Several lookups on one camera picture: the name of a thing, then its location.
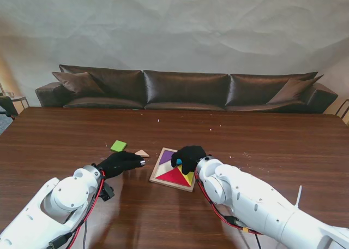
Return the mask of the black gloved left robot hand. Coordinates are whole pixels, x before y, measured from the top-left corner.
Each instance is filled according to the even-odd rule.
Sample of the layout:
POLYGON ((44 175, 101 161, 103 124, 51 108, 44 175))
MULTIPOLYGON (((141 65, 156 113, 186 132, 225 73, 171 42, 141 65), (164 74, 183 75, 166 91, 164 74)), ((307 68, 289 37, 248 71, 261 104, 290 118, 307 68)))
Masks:
POLYGON ((141 156, 135 153, 121 151, 108 156, 96 165, 96 168, 104 172, 106 179, 110 179, 120 175, 124 171, 140 168, 145 163, 145 160, 141 156))

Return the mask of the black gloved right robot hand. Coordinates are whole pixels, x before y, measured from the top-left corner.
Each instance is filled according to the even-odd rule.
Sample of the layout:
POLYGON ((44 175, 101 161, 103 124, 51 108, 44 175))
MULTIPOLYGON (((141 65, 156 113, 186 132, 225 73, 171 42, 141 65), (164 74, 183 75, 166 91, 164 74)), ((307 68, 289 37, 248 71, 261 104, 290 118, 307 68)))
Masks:
POLYGON ((171 156, 171 166, 173 168, 182 166, 182 173, 188 175, 194 172, 198 162, 207 156, 201 146, 185 146, 171 156))

